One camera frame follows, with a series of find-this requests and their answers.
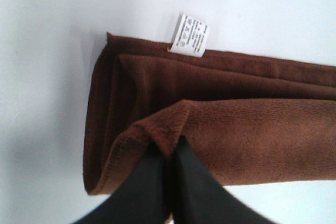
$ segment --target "white label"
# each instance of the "white label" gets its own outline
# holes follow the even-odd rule
[[[202,57],[210,27],[199,19],[183,14],[170,52]]]

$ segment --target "microfiber towel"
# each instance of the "microfiber towel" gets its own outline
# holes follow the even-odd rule
[[[336,67],[107,34],[94,67],[83,178],[111,194],[154,141],[180,135],[222,185],[336,179]]]

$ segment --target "white background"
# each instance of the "white background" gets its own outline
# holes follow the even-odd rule
[[[170,42],[180,12],[211,26],[209,49],[336,65],[335,0],[0,0],[0,223],[70,223],[105,199],[84,191],[82,147],[106,31]],[[229,189],[277,222],[336,223],[336,182]]]

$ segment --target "folded towel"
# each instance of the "folded towel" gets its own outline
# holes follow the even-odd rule
[[[336,67],[107,34],[95,65],[85,189],[110,194],[155,141],[180,135],[222,185],[336,179]]]

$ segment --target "black object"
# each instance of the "black object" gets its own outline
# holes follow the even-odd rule
[[[212,177],[181,136],[171,163],[151,143],[141,161],[94,211],[74,224],[273,224],[254,212]]]

